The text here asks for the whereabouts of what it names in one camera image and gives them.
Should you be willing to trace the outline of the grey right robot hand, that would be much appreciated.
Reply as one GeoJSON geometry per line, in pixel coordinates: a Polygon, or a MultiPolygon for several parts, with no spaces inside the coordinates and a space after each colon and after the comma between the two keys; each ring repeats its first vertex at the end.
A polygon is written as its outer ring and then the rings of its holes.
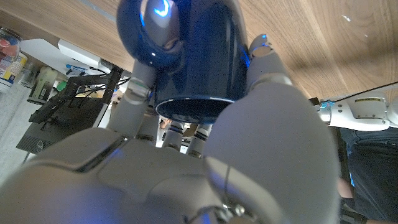
{"type": "Polygon", "coordinates": [[[237,1],[173,1],[116,23],[155,110],[210,124],[201,158],[140,140],[146,101],[128,89],[106,128],[50,146],[1,186],[2,223],[336,223],[334,140],[278,55],[254,56],[237,1]]]}

